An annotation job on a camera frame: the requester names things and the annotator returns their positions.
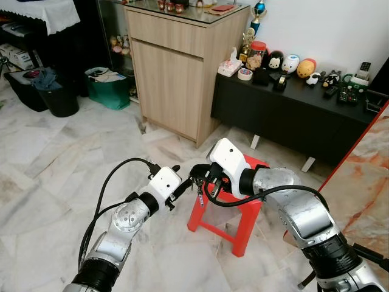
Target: cabinet door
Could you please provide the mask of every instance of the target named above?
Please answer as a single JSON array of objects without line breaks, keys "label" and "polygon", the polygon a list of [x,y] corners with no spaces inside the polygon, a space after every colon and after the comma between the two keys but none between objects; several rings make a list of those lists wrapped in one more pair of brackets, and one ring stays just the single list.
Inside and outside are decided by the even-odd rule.
[{"label": "cabinet door", "polygon": [[203,62],[132,40],[142,114],[196,139]]}]

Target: glass jar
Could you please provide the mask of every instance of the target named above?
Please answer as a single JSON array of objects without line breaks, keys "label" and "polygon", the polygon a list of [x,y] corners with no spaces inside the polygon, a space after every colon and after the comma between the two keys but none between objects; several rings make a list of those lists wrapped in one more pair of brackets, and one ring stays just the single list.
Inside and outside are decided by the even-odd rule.
[{"label": "glass jar", "polygon": [[246,68],[255,71],[262,63],[265,54],[266,44],[262,41],[253,41],[250,46],[250,52],[247,56]]}]

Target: green bin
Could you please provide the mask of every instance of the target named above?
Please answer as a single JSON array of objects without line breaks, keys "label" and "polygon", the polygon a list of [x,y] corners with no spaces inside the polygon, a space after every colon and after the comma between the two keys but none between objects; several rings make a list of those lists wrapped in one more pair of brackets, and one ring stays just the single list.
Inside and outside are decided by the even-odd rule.
[{"label": "green bin", "polygon": [[92,82],[88,75],[101,68],[85,71],[89,98],[112,110],[121,110],[129,105],[129,81],[127,78],[113,82]]}]

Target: wooden cabinet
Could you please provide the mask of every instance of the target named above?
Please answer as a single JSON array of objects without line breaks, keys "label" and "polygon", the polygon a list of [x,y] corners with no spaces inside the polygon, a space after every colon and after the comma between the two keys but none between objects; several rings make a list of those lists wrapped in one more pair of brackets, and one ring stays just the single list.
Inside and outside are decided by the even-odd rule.
[{"label": "wooden cabinet", "polygon": [[239,48],[249,7],[212,23],[125,9],[142,115],[200,146],[219,124],[211,118],[216,71]]}]

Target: wooden panel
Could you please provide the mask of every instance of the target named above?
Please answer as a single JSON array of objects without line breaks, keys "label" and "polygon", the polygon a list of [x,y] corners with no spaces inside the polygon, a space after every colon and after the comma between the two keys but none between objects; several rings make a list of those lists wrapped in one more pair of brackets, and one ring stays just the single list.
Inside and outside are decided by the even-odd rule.
[{"label": "wooden panel", "polygon": [[136,40],[132,47],[143,115],[196,139],[202,60]]},{"label": "wooden panel", "polygon": [[207,29],[205,39],[205,51],[207,52],[207,55],[204,57],[204,64],[206,64],[206,66],[204,66],[203,72],[204,91],[198,120],[197,147],[199,147],[220,124],[220,122],[211,118],[216,72],[219,64],[230,56],[232,47],[235,46],[239,50],[242,42],[242,33],[246,28],[248,16],[249,8],[246,8],[226,17],[216,26]]},{"label": "wooden panel", "polygon": [[131,38],[190,55],[204,56],[205,28],[127,11]]}]

